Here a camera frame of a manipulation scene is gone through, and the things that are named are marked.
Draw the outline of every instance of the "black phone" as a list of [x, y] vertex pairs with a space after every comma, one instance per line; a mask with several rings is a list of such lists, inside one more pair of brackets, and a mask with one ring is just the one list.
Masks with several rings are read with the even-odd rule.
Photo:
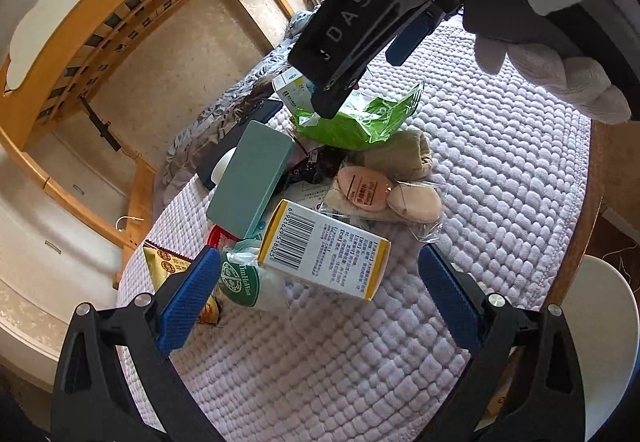
[[269, 120], [280, 111], [283, 105], [282, 101], [275, 99], [263, 99], [253, 108], [253, 110], [249, 111], [245, 117], [240, 119], [236, 126], [229, 130], [218, 144], [211, 145], [209, 151], [204, 157], [204, 160], [196, 170], [198, 178], [200, 178], [200, 182], [205, 188], [209, 191], [215, 188], [216, 185], [211, 180], [213, 169], [230, 149], [238, 146], [240, 138], [246, 130], [247, 125], [251, 121], [258, 121], [260, 123], [267, 124]]

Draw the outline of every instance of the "clear plastic bag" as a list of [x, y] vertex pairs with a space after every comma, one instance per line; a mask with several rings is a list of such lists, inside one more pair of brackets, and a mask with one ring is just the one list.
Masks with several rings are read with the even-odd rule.
[[287, 318], [289, 304], [285, 281], [275, 271], [258, 265], [260, 240], [245, 240], [221, 249], [220, 293], [242, 307]]
[[319, 212], [350, 223], [405, 225], [423, 243], [440, 238], [448, 187], [426, 180], [402, 182], [345, 161], [324, 197]]

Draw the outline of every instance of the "silver screw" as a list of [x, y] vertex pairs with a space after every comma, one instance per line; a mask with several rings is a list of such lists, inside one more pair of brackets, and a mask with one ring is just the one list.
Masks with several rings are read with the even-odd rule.
[[489, 296], [489, 303], [494, 307], [504, 307], [507, 301], [500, 294], [492, 294]]
[[89, 305], [88, 303], [81, 303], [76, 308], [76, 314], [78, 314], [79, 316], [86, 316], [87, 314], [89, 314], [90, 310], [91, 305]]
[[151, 295], [150, 294], [138, 294], [134, 300], [136, 307], [146, 307], [151, 303]]
[[562, 315], [562, 309], [555, 303], [549, 305], [547, 309], [552, 316], [560, 317]]

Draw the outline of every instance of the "white wire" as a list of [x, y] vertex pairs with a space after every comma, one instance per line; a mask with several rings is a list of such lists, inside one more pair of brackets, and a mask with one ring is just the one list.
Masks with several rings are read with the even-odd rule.
[[120, 229], [118, 227], [118, 224], [120, 223], [121, 220], [124, 220], [125, 218], [128, 219], [128, 220], [137, 220], [138, 222], [144, 222], [145, 221], [143, 218], [138, 218], [138, 217], [120, 217], [119, 219], [116, 220], [116, 229], [118, 231], [124, 231], [124, 229]]
[[[612, 252], [610, 252], [610, 253], [607, 253], [606, 255], [604, 255], [604, 256], [602, 257], [602, 259], [604, 260], [606, 257], [608, 257], [608, 256], [610, 256], [610, 255], [617, 255], [617, 254], [622, 253], [622, 252], [624, 252], [624, 251], [629, 251], [629, 250], [631, 250], [631, 249], [635, 249], [636, 247], [638, 247], [638, 244], [636, 244], [636, 243], [634, 242], [634, 245], [633, 245], [633, 246], [631, 246], [631, 247], [625, 247], [624, 249], [619, 249], [619, 250], [617, 250], [617, 251], [612, 251]], [[626, 271], [626, 269], [625, 269], [625, 262], [624, 262], [624, 260], [622, 259], [622, 256], [620, 256], [620, 259], [619, 259], [619, 261], [618, 261], [618, 272], [619, 272], [621, 275], [623, 275], [623, 276], [622, 276], [623, 278], [625, 278], [625, 276], [626, 276], [626, 278], [625, 278], [625, 279], [626, 279], [626, 281], [628, 282], [628, 284], [631, 286], [631, 275], [630, 275], [630, 274]], [[636, 292], [638, 292], [638, 291], [640, 291], [640, 284], [638, 284], [638, 288], [637, 288], [637, 289], [635, 289], [635, 290], [634, 290], [634, 291], [632, 291], [632, 292], [635, 294], [635, 293], [636, 293]]]

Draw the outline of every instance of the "wooden bed frame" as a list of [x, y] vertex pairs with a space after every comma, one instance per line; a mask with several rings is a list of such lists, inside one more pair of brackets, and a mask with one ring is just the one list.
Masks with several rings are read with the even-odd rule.
[[[155, 28], [187, 0], [80, 0], [37, 56], [24, 82], [0, 98], [0, 144], [43, 191], [65, 210], [123, 249], [123, 268], [151, 225], [154, 168], [126, 146], [124, 153], [136, 161], [129, 215], [125, 231], [87, 209], [52, 180], [25, 153], [68, 117], [82, 111], [79, 96], [91, 101], [114, 70]], [[288, 16], [293, 10], [286, 0], [276, 0]], [[0, 67], [6, 85], [10, 59]], [[582, 214], [556, 277], [549, 303], [560, 303], [577, 271], [593, 229], [604, 192], [606, 127], [594, 123], [591, 133], [590, 172]]]

